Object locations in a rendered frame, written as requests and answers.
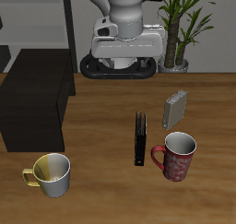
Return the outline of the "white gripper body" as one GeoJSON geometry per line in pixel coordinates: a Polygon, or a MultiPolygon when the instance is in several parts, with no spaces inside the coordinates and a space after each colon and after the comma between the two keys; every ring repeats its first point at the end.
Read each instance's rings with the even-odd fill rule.
{"type": "Polygon", "coordinates": [[[145,25],[143,32],[131,40],[113,36],[95,36],[91,54],[94,58],[137,58],[161,56],[165,29],[161,25],[145,25]]]}

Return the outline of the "pale grey book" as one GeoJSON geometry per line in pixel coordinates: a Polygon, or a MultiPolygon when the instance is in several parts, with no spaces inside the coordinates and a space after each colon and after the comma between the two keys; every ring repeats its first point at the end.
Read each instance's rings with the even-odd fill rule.
{"type": "Polygon", "coordinates": [[[180,89],[165,101],[162,127],[170,130],[184,116],[188,93],[180,89]]]}

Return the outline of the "black book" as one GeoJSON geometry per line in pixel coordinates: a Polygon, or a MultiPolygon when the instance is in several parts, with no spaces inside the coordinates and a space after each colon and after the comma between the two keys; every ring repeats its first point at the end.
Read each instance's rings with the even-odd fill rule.
{"type": "Polygon", "coordinates": [[[145,112],[136,113],[135,130],[135,165],[143,166],[146,153],[147,115],[145,112]]]}

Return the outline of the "green pot plant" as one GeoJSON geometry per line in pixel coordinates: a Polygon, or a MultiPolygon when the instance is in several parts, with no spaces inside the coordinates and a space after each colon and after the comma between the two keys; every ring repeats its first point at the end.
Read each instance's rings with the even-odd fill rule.
{"type": "Polygon", "coordinates": [[[192,14],[189,10],[200,0],[169,0],[159,8],[164,10],[167,17],[162,17],[168,32],[166,53],[158,60],[160,73],[186,73],[189,63],[184,59],[185,47],[192,43],[196,44],[195,37],[201,32],[213,29],[208,26],[211,14],[205,16],[199,23],[196,23],[202,7],[192,14]]]}

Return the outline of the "dark brown desk caddy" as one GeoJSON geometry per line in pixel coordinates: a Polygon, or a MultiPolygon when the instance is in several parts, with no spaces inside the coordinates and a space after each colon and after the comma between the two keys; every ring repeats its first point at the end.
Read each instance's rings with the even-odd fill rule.
{"type": "Polygon", "coordinates": [[[9,152],[63,152],[67,100],[76,94],[68,49],[23,49],[0,86],[0,133],[9,152]]]}

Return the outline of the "red patterned mug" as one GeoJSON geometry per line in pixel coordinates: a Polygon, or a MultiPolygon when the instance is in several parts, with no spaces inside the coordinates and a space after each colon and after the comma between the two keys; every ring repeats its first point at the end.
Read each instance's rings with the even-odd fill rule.
{"type": "Polygon", "coordinates": [[[164,146],[154,146],[151,149],[151,158],[168,180],[181,182],[188,172],[195,151],[196,142],[190,135],[173,132],[165,137],[164,146]],[[155,158],[158,151],[164,154],[162,163],[155,158]]]}

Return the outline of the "white and yellow mug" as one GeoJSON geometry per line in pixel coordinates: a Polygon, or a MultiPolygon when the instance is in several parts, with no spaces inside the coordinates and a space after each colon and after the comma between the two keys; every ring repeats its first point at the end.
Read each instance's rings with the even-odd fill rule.
{"type": "Polygon", "coordinates": [[[31,169],[24,169],[22,178],[27,186],[40,187],[45,195],[56,198],[69,189],[70,169],[65,155],[50,153],[37,159],[31,169]]]}

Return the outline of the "flat black base plate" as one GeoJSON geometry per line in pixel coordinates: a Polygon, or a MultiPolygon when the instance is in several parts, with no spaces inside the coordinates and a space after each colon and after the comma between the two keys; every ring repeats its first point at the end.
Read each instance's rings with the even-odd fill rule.
{"type": "Polygon", "coordinates": [[[141,66],[137,58],[127,68],[111,69],[94,58],[90,53],[86,55],[80,62],[80,71],[84,77],[90,79],[146,79],[152,77],[157,70],[156,61],[150,57],[147,64],[141,66]]]}

